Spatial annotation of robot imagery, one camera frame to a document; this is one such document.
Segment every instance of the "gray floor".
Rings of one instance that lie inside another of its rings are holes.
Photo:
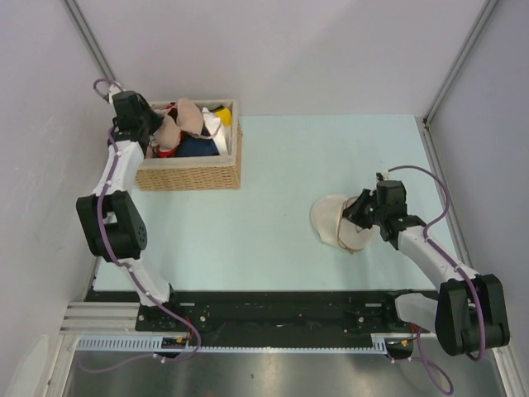
[[[456,396],[504,396],[492,356],[478,364],[449,357],[435,340],[427,355],[448,372]],[[137,353],[78,352],[89,368],[116,364]],[[184,363],[147,358],[107,374],[72,366],[68,397],[186,396],[437,396],[420,362],[392,365],[384,356],[344,354],[201,354]]]

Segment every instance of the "white enclosure wall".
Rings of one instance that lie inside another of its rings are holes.
[[[432,136],[474,266],[503,282],[512,339],[529,370],[529,2],[501,2]]]
[[[75,213],[107,155],[112,109],[57,0],[0,3],[0,395],[41,334],[57,336],[93,263]]]
[[[484,0],[80,0],[122,83],[251,114],[424,116]]]

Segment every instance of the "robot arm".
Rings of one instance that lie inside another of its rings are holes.
[[[480,330],[476,302],[461,275],[462,270],[479,296],[485,346],[508,344],[510,333],[501,282],[494,275],[480,275],[448,254],[435,239],[425,237],[426,224],[419,217],[407,214],[406,189],[401,181],[380,180],[375,191],[364,189],[343,211],[342,217],[363,228],[379,226],[383,240],[414,261],[435,285],[438,300],[411,290],[392,294],[400,320],[434,332],[451,356],[477,351]]]
[[[77,212],[90,251],[95,256],[102,256],[107,262],[113,262],[102,240],[96,206],[103,187],[109,184],[107,179],[117,154],[118,161],[102,202],[103,217],[107,219],[105,230],[108,240],[117,259],[129,265],[128,268],[119,267],[126,277],[130,277],[132,270],[145,290],[164,303],[169,299],[170,285],[142,261],[141,252],[147,245],[147,231],[130,196],[136,172],[145,158],[150,135],[160,128],[162,119],[150,109],[143,97],[133,91],[117,93],[112,97],[112,104],[117,115],[113,120],[116,129],[112,132],[117,153],[114,145],[108,146],[108,160],[102,177],[92,195],[77,200]],[[136,285],[135,287],[141,304],[153,306],[154,303]]]

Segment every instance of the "basket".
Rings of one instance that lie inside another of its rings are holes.
[[[208,190],[239,189],[241,186],[242,131],[237,103],[232,100],[194,101],[199,108],[214,109],[220,105],[231,110],[231,130],[227,133],[228,155],[145,159],[136,173],[141,190]],[[156,102],[163,109],[170,102]]]

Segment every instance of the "white cloth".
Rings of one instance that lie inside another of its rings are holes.
[[[217,117],[214,113],[211,113],[207,108],[202,109],[202,115],[204,117],[204,124],[206,125],[209,134],[213,136],[213,142],[215,142],[218,154],[227,155],[228,148],[226,146],[226,131],[224,124],[222,124],[221,118]]]
[[[319,234],[322,242],[330,246],[341,248],[338,243],[338,225],[344,202],[348,198],[343,194],[333,194],[320,198],[311,208],[311,224]],[[348,204],[356,200],[356,197],[349,199]],[[340,228],[340,239],[351,250],[360,251],[367,247],[369,241],[379,232],[379,228],[373,226],[371,229],[360,230],[354,223],[342,219]]]

